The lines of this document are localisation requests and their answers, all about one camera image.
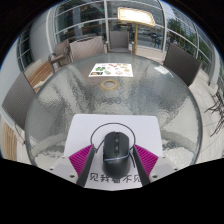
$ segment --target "round glass table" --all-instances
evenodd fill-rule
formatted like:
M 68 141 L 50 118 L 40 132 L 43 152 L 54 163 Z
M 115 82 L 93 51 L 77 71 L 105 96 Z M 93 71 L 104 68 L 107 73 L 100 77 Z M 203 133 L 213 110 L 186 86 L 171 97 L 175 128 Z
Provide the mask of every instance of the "round glass table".
M 96 63 L 131 64 L 133 77 L 88 77 Z M 118 83 L 113 91 L 100 87 L 108 78 Z M 201 116 L 187 85 L 144 57 L 96 55 L 62 67 L 49 78 L 27 113 L 25 140 L 31 164 L 48 169 L 63 155 L 75 114 L 156 116 L 164 155 L 180 169 L 195 163 L 201 147 Z

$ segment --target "wooden bench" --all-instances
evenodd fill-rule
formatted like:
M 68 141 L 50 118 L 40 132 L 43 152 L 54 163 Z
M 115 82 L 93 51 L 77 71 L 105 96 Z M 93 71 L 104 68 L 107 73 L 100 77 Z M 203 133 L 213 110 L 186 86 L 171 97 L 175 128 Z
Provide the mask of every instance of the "wooden bench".
M 44 81 L 51 73 L 50 63 L 46 61 L 28 78 L 28 82 L 34 87 L 40 81 Z
M 16 154 L 17 139 L 13 130 L 5 123 L 4 124 L 4 151 L 5 159 L 17 161 Z

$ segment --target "white paper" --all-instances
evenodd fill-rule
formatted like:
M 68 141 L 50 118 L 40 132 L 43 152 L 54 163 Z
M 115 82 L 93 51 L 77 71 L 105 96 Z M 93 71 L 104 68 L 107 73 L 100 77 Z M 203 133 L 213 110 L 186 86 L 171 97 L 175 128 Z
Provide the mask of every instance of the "white paper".
M 132 66 L 131 64 L 123 63 L 97 63 L 90 72 L 89 77 L 101 76 L 133 77 Z
M 107 123 L 120 123 L 128 126 L 135 134 L 136 145 L 139 145 L 157 156 L 162 156 L 162 141 L 158 120 L 154 116 L 135 115 L 101 115 L 101 114 L 76 114 L 73 117 L 67 141 L 65 144 L 65 156 L 71 156 L 80 149 L 91 145 L 92 133 L 101 125 Z M 129 137 L 130 147 L 134 144 L 132 132 L 119 124 L 110 124 L 99 128 L 93 135 L 92 143 L 96 148 L 104 137 L 110 132 L 123 132 Z M 85 188 L 103 190 L 123 190 L 142 187 L 137 168 L 131 168 L 128 175 L 120 179 L 120 183 L 114 183 L 112 178 L 107 178 L 103 172 L 103 144 L 94 155 L 89 176 Z

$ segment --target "chair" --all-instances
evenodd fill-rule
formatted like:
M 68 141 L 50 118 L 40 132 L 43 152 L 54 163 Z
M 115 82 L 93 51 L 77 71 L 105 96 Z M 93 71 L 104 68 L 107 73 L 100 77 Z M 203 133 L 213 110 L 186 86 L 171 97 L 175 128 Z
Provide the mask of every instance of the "chair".
M 178 75 L 187 86 L 193 83 L 201 68 L 201 63 L 196 58 L 172 43 L 169 45 L 163 65 Z
M 108 53 L 127 53 L 129 50 L 129 32 L 128 31 L 110 31 L 110 49 L 107 44 Z M 132 52 L 134 51 L 134 42 L 132 42 Z
M 104 54 L 102 36 L 88 37 L 70 43 L 73 61 L 91 57 L 97 54 Z
M 215 131 L 212 133 L 212 135 L 210 137 L 212 137 L 214 134 L 218 134 L 218 132 L 221 130 L 221 128 L 223 128 L 224 125 L 224 102 L 223 102 L 223 90 L 224 90 L 224 83 L 222 81 L 222 78 L 219 77 L 218 78 L 218 89 L 216 94 L 213 97 L 217 97 L 217 101 L 216 103 L 212 106 L 209 107 L 204 113 L 206 113 L 208 110 L 213 111 L 212 113 L 214 113 L 215 111 L 219 111 L 220 114 L 220 120 L 215 128 Z
M 2 103 L 2 108 L 14 120 L 15 125 L 23 130 L 25 129 L 27 111 L 35 95 L 36 93 L 22 72 L 9 89 Z M 17 139 L 21 140 L 15 125 L 13 127 L 15 134 Z
M 60 67 L 62 67 L 62 65 L 70 63 L 69 53 L 70 51 L 68 39 L 55 45 L 55 53 L 51 53 L 48 56 L 48 61 L 51 65 L 53 74 L 55 73 L 55 69 L 53 66 L 54 63 L 58 63 Z

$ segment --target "white wall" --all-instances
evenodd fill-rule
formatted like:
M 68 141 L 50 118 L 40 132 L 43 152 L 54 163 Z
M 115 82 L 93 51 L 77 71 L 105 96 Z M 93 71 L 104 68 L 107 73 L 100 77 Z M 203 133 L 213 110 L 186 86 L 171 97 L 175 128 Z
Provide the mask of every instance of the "white wall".
M 211 75 L 209 76 L 209 82 L 210 82 L 210 86 L 212 88 L 215 88 L 219 78 L 220 62 L 219 62 L 219 54 L 216 48 L 214 47 L 213 49 L 214 49 L 214 52 L 212 55 L 213 56 L 212 61 L 214 61 L 214 64 L 211 67 Z
M 30 31 L 30 48 L 34 61 L 41 60 L 42 63 L 48 60 L 50 53 L 54 52 L 54 30 L 53 13 L 56 6 L 50 8 L 33 22 Z
M 14 42 L 11 49 L 3 61 L 1 70 L 0 70 L 0 105 L 2 105 L 7 92 L 12 86 L 13 82 L 16 80 L 17 76 L 20 74 L 20 68 L 17 61 L 17 41 Z M 6 123 L 12 128 L 13 121 L 11 118 L 5 113 L 3 108 L 0 106 L 0 113 Z

